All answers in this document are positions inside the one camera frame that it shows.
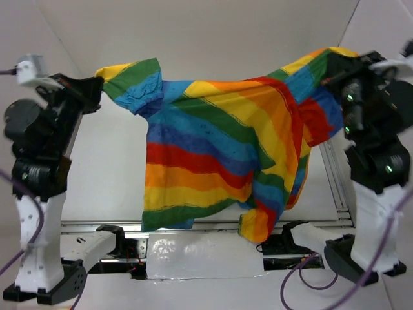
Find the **rainbow striped hooded jacket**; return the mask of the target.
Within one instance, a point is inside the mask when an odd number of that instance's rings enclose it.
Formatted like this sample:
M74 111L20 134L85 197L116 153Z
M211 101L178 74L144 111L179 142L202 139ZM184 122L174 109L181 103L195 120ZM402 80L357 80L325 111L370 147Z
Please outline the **rainbow striped hooded jacket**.
M155 58L97 70L103 92L148 123L142 230L189 229L238 204L239 235L264 242L297 203L312 147L343 128L322 82L357 56L322 48L241 81L166 81Z

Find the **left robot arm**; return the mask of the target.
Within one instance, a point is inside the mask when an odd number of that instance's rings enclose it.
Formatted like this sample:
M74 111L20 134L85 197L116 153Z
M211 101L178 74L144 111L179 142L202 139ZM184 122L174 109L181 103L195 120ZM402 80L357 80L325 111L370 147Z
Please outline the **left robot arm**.
M81 259L60 255L60 220L71 166L67 148L81 116L99 110L104 80L47 77L33 99L13 102L5 111L5 137L12 142L15 163L8 181L20 217L19 271L3 292L7 301L36 299L56 305L75 298L85 285Z

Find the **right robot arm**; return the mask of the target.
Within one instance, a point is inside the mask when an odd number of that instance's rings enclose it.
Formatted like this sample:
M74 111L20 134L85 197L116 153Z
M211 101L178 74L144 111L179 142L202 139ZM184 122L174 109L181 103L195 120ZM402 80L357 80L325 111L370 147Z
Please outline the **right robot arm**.
M303 221L283 226L288 253L308 249L325 267L354 283L376 283L379 274L406 271L397 254L396 200L409 181L410 154L398 134L412 126L412 55L385 59L377 52L359 57L329 55L323 85L341 100L350 178L356 194L356 231L336 234Z

